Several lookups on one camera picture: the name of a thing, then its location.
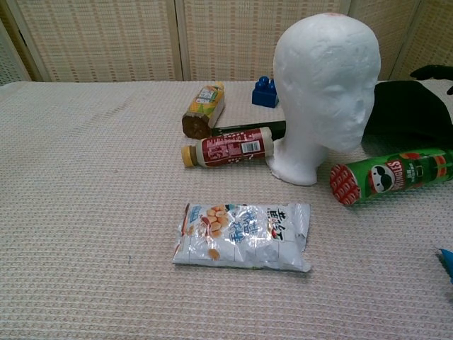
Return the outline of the yellow tea bottle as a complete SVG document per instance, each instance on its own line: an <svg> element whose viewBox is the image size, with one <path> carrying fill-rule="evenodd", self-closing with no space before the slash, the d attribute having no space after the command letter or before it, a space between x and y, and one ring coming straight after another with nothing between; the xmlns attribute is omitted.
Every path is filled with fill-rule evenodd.
<svg viewBox="0 0 453 340"><path fill-rule="evenodd" d="M224 84L218 81L204 86L182 117L184 134L199 140L210 137L224 107Z"/></svg>

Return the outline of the blue snack packet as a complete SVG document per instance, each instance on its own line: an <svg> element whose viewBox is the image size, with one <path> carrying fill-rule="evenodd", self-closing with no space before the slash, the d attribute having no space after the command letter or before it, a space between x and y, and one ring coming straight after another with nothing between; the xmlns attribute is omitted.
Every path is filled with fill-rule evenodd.
<svg viewBox="0 0 453 340"><path fill-rule="evenodd" d="M453 284L453 251L439 249L438 259L445 268Z"/></svg>

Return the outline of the woven folding screen panel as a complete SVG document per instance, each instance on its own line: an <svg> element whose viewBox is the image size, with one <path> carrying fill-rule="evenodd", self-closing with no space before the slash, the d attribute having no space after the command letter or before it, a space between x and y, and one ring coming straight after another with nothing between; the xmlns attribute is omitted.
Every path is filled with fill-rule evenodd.
<svg viewBox="0 0 453 340"><path fill-rule="evenodd" d="M0 0L33 81L180 81L174 0Z"/></svg>
<svg viewBox="0 0 453 340"><path fill-rule="evenodd" d="M367 24L379 41L379 80L390 78L419 3L420 0L351 0L349 16Z"/></svg>
<svg viewBox="0 0 453 340"><path fill-rule="evenodd" d="M420 0L389 78L428 64L453 65L453 0Z"/></svg>
<svg viewBox="0 0 453 340"><path fill-rule="evenodd" d="M347 14L351 0L171 0L185 81L254 80L273 72L276 43L307 16Z"/></svg>
<svg viewBox="0 0 453 340"><path fill-rule="evenodd" d="M30 80L30 75L0 19L0 86Z"/></svg>

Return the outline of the black plastic tray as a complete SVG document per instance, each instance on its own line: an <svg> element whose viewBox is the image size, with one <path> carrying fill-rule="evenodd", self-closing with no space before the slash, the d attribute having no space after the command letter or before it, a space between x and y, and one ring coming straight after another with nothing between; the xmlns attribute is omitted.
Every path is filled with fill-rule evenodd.
<svg viewBox="0 0 453 340"><path fill-rule="evenodd" d="M284 120L271 121L264 123L252 123L245 125L233 125L228 127L214 127L212 128L212 136L220 136L228 133L239 132L244 130L252 130L256 128L267 127L272 134L272 140L278 140L285 136L286 122Z"/></svg>

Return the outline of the black baseball cap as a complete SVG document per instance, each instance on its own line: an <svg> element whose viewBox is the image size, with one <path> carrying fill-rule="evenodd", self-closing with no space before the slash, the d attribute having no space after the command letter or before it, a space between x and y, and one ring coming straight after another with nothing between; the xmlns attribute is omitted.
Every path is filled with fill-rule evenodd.
<svg viewBox="0 0 453 340"><path fill-rule="evenodd" d="M364 134L417 135L453 149L453 122L446 104L417 81L377 84Z"/></svg>

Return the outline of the red label milk tea bottle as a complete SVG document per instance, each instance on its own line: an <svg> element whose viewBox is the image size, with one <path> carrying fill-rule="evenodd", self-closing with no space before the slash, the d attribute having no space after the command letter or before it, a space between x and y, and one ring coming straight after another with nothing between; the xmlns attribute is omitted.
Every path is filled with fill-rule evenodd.
<svg viewBox="0 0 453 340"><path fill-rule="evenodd" d="M214 167L270 157L273 151L270 128L260 127L199 140L182 147L181 156L185 167Z"/></svg>

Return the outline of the blue building block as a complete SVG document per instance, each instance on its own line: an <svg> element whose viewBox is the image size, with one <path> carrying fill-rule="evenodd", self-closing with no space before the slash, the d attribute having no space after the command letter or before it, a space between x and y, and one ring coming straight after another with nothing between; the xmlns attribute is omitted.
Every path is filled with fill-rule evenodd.
<svg viewBox="0 0 453 340"><path fill-rule="evenodd" d="M252 92L252 104L275 108L278 104L278 97L273 79L262 76L256 83Z"/></svg>

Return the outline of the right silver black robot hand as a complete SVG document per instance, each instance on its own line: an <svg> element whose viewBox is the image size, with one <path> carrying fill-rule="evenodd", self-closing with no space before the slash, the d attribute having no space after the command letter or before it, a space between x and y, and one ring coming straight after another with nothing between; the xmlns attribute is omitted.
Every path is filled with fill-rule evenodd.
<svg viewBox="0 0 453 340"><path fill-rule="evenodd" d="M417 80L447 79L453 81L453 66L429 64L410 73Z"/></svg>

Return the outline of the pale woven tablecloth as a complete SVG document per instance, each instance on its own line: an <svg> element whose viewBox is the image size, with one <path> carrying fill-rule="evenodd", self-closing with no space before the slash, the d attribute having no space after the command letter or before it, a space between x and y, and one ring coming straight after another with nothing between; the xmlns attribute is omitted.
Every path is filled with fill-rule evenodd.
<svg viewBox="0 0 453 340"><path fill-rule="evenodd" d="M453 340L453 181L345 207L261 161L187 169L202 82L0 87L0 339ZM188 203L311 206L308 273L176 266Z"/></svg>

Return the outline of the white peanut snack bag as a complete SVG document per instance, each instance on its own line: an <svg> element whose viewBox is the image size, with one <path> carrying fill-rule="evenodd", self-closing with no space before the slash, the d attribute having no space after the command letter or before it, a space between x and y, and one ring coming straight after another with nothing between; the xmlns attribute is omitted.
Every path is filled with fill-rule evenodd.
<svg viewBox="0 0 453 340"><path fill-rule="evenodd" d="M310 206L189 203L178 227L174 264L307 272L302 257Z"/></svg>

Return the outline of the green Pringles can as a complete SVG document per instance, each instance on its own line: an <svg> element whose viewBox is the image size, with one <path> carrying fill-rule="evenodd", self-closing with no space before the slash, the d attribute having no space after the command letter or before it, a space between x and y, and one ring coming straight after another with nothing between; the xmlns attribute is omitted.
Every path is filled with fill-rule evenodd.
<svg viewBox="0 0 453 340"><path fill-rule="evenodd" d="M392 191L453 179L453 149L426 148L331 168L330 186L343 205Z"/></svg>

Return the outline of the white foam mannequin head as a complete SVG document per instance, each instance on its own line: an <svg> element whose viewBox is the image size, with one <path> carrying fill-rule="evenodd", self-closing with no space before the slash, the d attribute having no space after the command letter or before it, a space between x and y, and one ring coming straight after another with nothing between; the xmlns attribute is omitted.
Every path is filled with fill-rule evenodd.
<svg viewBox="0 0 453 340"><path fill-rule="evenodd" d="M286 130L267 160L273 176L311 186L328 151L360 145L380 68L374 32L349 16L316 14L282 34L273 75Z"/></svg>

